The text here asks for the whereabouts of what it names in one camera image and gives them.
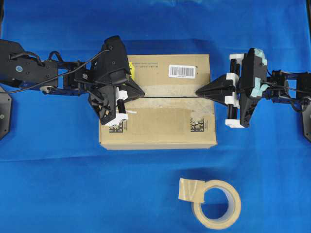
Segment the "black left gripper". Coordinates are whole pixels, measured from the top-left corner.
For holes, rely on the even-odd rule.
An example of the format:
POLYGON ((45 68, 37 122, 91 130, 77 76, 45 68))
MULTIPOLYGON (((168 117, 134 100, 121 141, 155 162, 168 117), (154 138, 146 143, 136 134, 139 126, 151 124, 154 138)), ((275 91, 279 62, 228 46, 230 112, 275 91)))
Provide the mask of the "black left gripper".
POLYGON ((145 93, 130 75, 127 51, 118 35, 106 39, 102 51, 92 66, 94 85, 88 91, 88 101, 100 123, 113 126, 128 119, 124 103, 143 98, 145 93), (123 84, 136 93, 120 91, 123 84))

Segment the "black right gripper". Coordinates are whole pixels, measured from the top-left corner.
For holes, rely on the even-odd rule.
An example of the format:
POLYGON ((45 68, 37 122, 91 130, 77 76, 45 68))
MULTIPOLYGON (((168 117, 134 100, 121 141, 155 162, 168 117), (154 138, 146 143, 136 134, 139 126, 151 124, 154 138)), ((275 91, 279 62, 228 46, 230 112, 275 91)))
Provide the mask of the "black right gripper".
POLYGON ((267 59, 264 52, 250 48, 248 53, 231 54, 230 60, 240 65, 241 74, 233 71, 221 75, 196 90, 196 95, 228 106, 225 125, 233 129, 249 127, 251 116, 267 89, 267 59), (218 91, 234 87, 234 91, 218 91))

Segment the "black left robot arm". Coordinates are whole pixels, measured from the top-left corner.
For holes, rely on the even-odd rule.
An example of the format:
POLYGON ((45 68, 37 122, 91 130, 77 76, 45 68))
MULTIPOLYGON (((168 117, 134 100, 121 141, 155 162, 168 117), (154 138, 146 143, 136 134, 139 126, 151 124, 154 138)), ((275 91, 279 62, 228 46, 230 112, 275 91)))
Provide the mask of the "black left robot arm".
POLYGON ((25 51, 18 43, 0 41, 0 82, 45 95, 80 96, 88 102, 103 126, 116 126, 128 119, 125 103, 144 97, 145 93, 132 79, 127 51, 121 38, 107 38, 88 62, 66 62, 57 51, 46 61, 25 51))

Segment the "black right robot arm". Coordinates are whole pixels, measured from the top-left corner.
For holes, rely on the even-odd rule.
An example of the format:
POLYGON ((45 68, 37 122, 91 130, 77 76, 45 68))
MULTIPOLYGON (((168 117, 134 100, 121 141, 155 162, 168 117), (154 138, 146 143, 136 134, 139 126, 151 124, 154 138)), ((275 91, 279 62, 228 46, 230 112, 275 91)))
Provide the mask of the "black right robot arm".
POLYGON ((262 50, 231 54, 230 71, 199 88, 196 95, 227 107, 225 124, 230 128, 248 128, 258 102, 265 98, 289 104, 299 113, 311 106, 311 75, 268 71, 262 50))

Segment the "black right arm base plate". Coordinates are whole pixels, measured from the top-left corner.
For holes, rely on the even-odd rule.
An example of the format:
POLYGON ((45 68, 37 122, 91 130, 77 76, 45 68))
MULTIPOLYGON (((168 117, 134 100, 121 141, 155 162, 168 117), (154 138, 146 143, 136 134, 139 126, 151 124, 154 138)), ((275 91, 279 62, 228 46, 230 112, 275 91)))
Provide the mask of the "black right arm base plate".
POLYGON ((303 133, 307 140, 311 141, 311 98, 306 97, 303 99, 302 104, 302 123, 303 133))

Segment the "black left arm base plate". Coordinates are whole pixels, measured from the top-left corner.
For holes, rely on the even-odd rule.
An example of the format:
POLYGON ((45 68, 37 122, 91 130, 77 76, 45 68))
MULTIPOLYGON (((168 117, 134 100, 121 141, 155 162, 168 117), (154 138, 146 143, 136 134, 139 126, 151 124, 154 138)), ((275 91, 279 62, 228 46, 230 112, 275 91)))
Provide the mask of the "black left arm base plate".
POLYGON ((0 95, 0 139, 10 131, 12 99, 8 94, 0 95))

